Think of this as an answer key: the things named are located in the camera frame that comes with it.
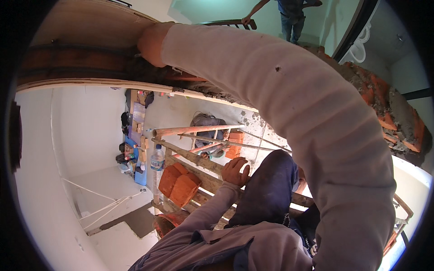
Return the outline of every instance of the plastic bottle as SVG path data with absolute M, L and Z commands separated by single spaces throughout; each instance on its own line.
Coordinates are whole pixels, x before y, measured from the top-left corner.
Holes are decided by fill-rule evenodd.
M 152 170 L 152 187 L 153 193 L 158 193 L 158 184 L 160 183 L 161 176 L 164 169 L 164 153 L 161 150 L 161 145 L 157 144 L 155 150 L 151 155 L 151 170 Z

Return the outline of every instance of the long sleeve shirt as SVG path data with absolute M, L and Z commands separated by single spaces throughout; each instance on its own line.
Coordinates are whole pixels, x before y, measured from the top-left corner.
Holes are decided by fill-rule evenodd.
M 225 184 L 150 250 L 146 270 L 178 270 L 248 242 L 249 270 L 379 267 L 395 222 L 392 158 L 375 112 L 349 82 L 301 47 L 226 26 L 174 25 L 161 57 L 258 109 L 288 140 L 321 222 L 313 260 L 300 237 L 282 225 L 262 222 L 211 231 L 237 195 Z M 197 230 L 202 241 L 190 244 Z

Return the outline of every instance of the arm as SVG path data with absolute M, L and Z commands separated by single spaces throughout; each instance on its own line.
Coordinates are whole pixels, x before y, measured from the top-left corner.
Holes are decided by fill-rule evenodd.
M 240 188 L 246 183 L 250 172 L 250 166 L 247 165 L 243 174 L 240 173 L 245 163 L 247 160 L 244 157 L 238 157 L 228 162 L 222 170 L 223 185 L 216 194 L 192 212 L 181 225 L 170 231 L 169 234 L 214 229 L 221 216 L 240 196 Z
M 319 6 L 322 5 L 322 2 L 320 0 L 309 0 L 309 1 L 306 1 L 306 2 L 307 2 L 306 4 L 302 5 L 302 8 L 305 8 L 305 7 L 319 7 Z
M 241 21 L 244 25 L 248 24 L 250 22 L 250 18 L 253 14 L 255 14 L 258 10 L 260 10 L 266 3 L 268 3 L 270 0 L 261 0 L 258 4 L 256 4 L 250 13 L 244 17 Z
M 177 24 L 143 37 L 138 47 L 152 64 L 208 79 L 288 140 L 321 213 L 315 270 L 378 268 L 396 183 L 377 116 L 357 89 L 307 50 L 261 33 Z

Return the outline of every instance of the light green wall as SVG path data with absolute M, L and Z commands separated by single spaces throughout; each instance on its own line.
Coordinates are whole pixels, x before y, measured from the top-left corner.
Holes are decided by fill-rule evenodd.
M 325 13 L 323 29 L 320 33 L 320 44 L 325 53 L 332 56 L 344 38 L 360 0 L 329 0 Z
M 305 39 L 316 40 L 319 44 L 319 35 L 326 16 L 326 7 L 329 0 L 324 0 L 321 7 L 304 9 L 305 25 L 300 41 Z M 179 10 L 192 23 L 209 21 L 241 19 L 245 17 L 259 0 L 175 0 L 172 7 Z M 252 16 L 258 32 L 279 37 L 282 35 L 280 12 L 277 1 L 271 0 L 262 9 Z

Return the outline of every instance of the person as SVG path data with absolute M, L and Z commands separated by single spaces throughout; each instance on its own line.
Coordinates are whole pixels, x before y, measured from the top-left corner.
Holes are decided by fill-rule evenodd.
M 213 115 L 207 115 L 204 113 L 197 114 L 193 117 L 190 126 L 216 126 L 216 125 L 226 125 L 226 121 L 220 118 L 216 118 Z M 204 131 L 197 132 L 197 136 L 214 138 L 215 131 Z M 229 138 L 229 132 L 223 130 L 217 130 L 216 139 L 219 140 L 227 140 Z M 194 146 L 196 148 L 204 147 L 206 145 L 212 144 L 210 141 L 196 139 L 194 142 Z M 213 158 L 220 158 L 225 154 L 226 149 L 221 149 L 223 145 L 219 144 L 216 146 L 209 147 L 207 149 L 203 149 L 199 151 L 199 155 L 205 159 L 211 160 Z
M 261 0 L 256 4 L 252 11 L 241 21 L 244 25 L 248 24 L 253 14 L 260 10 L 270 0 Z M 280 19 L 282 21 L 283 38 L 290 43 L 298 45 L 298 40 L 303 30 L 305 16 L 303 9 L 306 7 L 319 7 L 322 5 L 320 0 L 277 0 Z
M 215 195 L 143 252 L 131 271 L 379 267 L 395 223 L 396 183 L 377 116 L 354 86 L 302 47 L 231 27 L 155 24 L 144 29 L 138 48 L 154 66 L 206 78 L 257 108 L 293 156 L 267 157 L 228 228 L 213 230 L 250 170 L 240 173 L 242 158 L 226 164 Z M 301 221 L 297 227 L 286 215 L 297 165 L 320 218 L 312 257 L 298 233 Z

